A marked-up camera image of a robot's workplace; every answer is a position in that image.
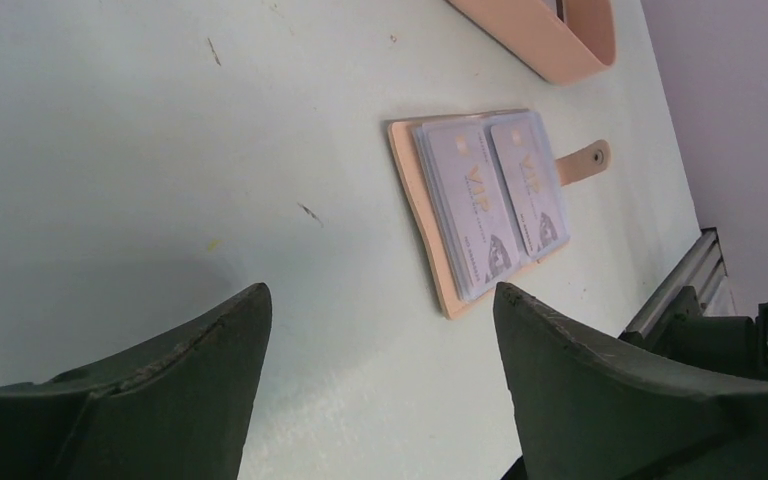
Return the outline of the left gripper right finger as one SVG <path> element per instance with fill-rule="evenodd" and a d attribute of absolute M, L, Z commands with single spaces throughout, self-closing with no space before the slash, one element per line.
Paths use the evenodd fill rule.
<path fill-rule="evenodd" d="M 510 479 L 768 479 L 768 381 L 686 365 L 509 284 L 493 316 L 522 454 Z"/>

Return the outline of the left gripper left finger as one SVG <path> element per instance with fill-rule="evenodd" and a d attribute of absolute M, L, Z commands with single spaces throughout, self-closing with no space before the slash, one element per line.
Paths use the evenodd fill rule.
<path fill-rule="evenodd" d="M 0 386 L 0 479 L 234 479 L 272 324 L 256 283 L 43 382 Z"/>

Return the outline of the silver white VIP card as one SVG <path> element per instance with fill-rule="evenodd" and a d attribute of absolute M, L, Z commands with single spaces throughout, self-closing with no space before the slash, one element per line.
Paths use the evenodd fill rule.
<path fill-rule="evenodd" d="M 523 258 L 485 130 L 475 119 L 427 122 L 415 139 L 458 296 L 471 302 L 512 275 Z"/>

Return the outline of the pink oval card tray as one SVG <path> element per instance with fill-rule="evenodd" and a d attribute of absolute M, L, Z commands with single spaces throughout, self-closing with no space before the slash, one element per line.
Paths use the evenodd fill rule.
<path fill-rule="evenodd" d="M 550 84 L 567 86 L 617 58 L 609 0 L 453 0 L 450 5 Z"/>

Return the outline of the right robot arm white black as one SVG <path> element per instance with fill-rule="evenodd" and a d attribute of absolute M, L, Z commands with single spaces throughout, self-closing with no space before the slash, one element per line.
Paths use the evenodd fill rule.
<path fill-rule="evenodd" d="M 632 322 L 620 339 L 686 365 L 768 381 L 768 302 L 754 318 L 705 316 L 696 289 L 684 286 L 660 314 Z"/>

